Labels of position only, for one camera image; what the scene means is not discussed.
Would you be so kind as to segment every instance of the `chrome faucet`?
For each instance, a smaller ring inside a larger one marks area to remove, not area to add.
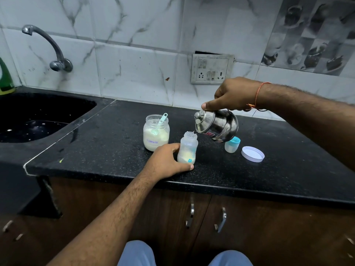
[[[45,31],[43,31],[42,29],[40,29],[36,26],[33,26],[33,25],[25,25],[22,27],[22,32],[24,34],[29,34],[29,35],[32,35],[33,32],[38,33],[39,35],[42,35],[44,38],[46,38],[46,40],[48,42],[50,42],[50,44],[54,48],[55,53],[57,55],[57,60],[52,61],[49,64],[49,67],[52,70],[54,70],[54,71],[62,71],[63,70],[66,72],[71,72],[73,70],[73,64],[71,63],[71,61],[64,58],[63,53],[60,50],[57,43]]]

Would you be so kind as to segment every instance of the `forearm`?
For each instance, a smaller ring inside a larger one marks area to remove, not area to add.
[[[142,171],[48,265],[116,266],[145,197],[156,181]]]
[[[355,107],[298,89],[265,84],[258,107],[282,117],[352,170],[355,157]]]

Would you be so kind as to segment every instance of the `white jar lid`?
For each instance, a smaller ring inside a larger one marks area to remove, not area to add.
[[[245,146],[242,148],[242,156],[249,161],[262,162],[265,155],[259,149],[252,146]]]

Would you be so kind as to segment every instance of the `red sticker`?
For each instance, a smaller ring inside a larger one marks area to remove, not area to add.
[[[207,132],[207,133],[204,133],[204,134],[207,134],[208,136],[211,136],[211,137],[215,136],[214,133],[210,133],[210,132]]]

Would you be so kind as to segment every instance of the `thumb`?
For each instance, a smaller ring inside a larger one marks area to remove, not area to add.
[[[186,171],[190,171],[193,169],[193,165],[189,163],[181,163],[181,162],[176,162],[175,163],[175,168],[176,168],[176,173],[182,173]]]
[[[208,111],[216,111],[216,110],[220,110],[220,109],[224,109],[226,108],[226,105],[224,105],[224,95],[214,99],[212,101],[209,102],[205,102],[201,105],[201,108],[203,110],[208,110]]]

